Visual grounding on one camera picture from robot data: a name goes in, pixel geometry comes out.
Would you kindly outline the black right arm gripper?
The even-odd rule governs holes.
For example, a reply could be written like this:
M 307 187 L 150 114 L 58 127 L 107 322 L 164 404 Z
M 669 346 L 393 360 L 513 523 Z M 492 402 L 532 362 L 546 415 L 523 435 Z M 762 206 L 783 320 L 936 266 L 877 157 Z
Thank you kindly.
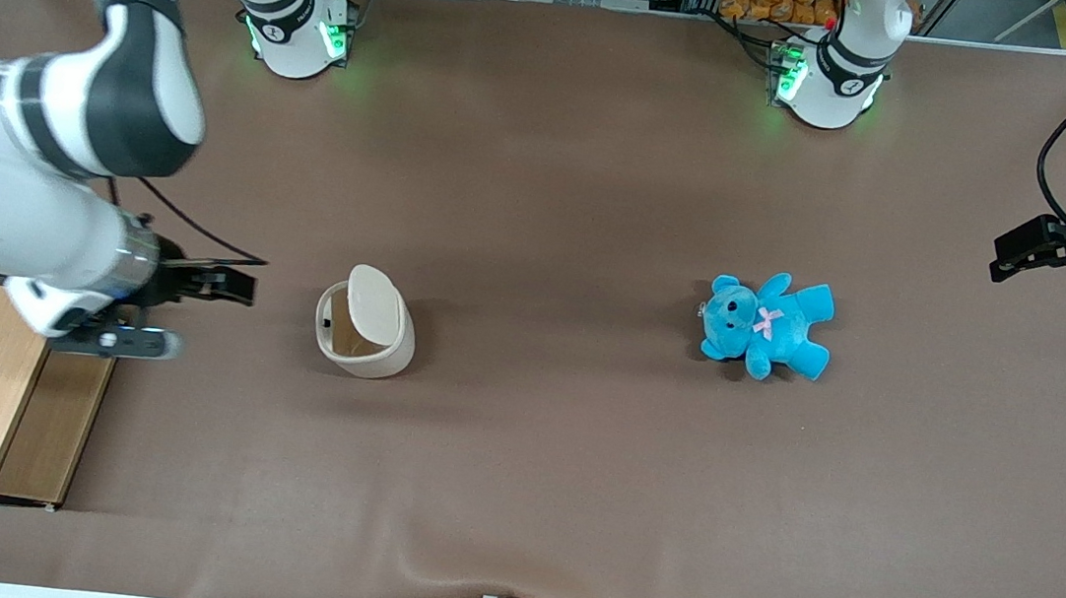
M 179 302 L 180 300 L 229 301 L 242 306 L 253 306 L 257 279 L 235 266 L 215 262 L 168 266 L 171 261 L 182 261 L 185 252 L 176 242 L 163 235 L 154 233 L 158 243 L 158 263 L 145 285 L 135 293 L 134 305 L 152 308 L 154 305 Z

